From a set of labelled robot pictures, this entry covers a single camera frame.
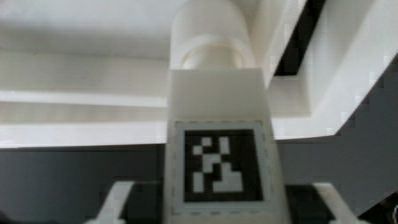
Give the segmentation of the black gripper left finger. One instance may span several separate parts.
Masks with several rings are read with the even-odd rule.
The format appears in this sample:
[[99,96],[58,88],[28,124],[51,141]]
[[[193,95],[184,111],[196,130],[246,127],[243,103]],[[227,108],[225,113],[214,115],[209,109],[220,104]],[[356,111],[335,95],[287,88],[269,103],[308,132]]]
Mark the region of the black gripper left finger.
[[120,218],[124,205],[131,190],[141,184],[156,184],[156,181],[122,180],[113,182],[95,217],[81,224],[125,224],[125,220]]

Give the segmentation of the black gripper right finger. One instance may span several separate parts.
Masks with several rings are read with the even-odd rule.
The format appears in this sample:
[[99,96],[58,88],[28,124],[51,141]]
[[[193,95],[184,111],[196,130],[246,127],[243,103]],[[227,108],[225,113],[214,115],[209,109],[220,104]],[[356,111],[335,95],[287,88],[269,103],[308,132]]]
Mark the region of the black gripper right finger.
[[285,186],[291,224],[355,224],[355,215],[330,183]]

